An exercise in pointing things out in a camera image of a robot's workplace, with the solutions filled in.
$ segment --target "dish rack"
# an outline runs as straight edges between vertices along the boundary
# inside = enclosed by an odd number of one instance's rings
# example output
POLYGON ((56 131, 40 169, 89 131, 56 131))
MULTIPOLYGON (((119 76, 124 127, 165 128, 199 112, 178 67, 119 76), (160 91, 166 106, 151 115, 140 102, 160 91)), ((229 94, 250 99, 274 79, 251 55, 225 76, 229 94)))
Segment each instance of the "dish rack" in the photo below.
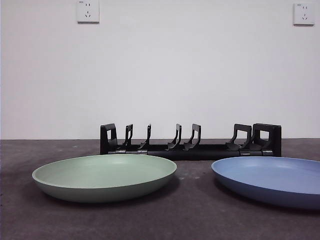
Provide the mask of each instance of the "dish rack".
POLYGON ((147 126, 147 137, 141 144, 132 144, 133 124, 125 127, 124 143, 118 144, 114 123, 100 126, 100 154, 152 155, 173 161, 207 161, 241 156, 281 157, 281 126, 256 123, 253 126, 235 124, 233 137, 225 144, 202 144, 201 126, 192 124, 191 137, 182 143, 182 126, 175 126, 175 137, 167 144, 151 144, 151 124, 147 126), (235 143, 238 131, 246 132, 243 144, 235 143), (268 132, 268 139, 261 138, 261 131, 268 132))

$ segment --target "outlet faceplate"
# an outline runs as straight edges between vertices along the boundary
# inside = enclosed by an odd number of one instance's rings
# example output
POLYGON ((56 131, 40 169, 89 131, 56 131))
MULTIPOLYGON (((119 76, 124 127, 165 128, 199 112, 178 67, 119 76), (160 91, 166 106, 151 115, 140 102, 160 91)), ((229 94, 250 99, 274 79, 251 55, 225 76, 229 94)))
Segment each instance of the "outlet faceplate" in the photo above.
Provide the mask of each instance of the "outlet faceplate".
POLYGON ((314 25, 315 9, 313 3, 295 3, 293 13, 294 25, 314 25))
POLYGON ((99 0, 78 0, 76 19, 78 24, 98 24, 100 21, 99 0))

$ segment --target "table surface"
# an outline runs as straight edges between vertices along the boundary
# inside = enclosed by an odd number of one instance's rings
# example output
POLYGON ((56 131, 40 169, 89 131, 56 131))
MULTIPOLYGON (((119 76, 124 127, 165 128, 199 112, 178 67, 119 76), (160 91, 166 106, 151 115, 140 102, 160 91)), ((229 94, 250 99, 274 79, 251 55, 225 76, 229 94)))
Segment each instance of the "table surface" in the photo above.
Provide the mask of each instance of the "table surface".
MULTIPOLYGON (((282 148, 284 157, 320 161, 319 138, 283 139, 282 148)), ((320 239, 320 211, 239 196, 216 181, 212 161, 177 161, 168 185, 118 203, 58 200, 32 180, 32 171, 44 164, 97 154, 98 140, 2 140, 1 239, 320 239)))

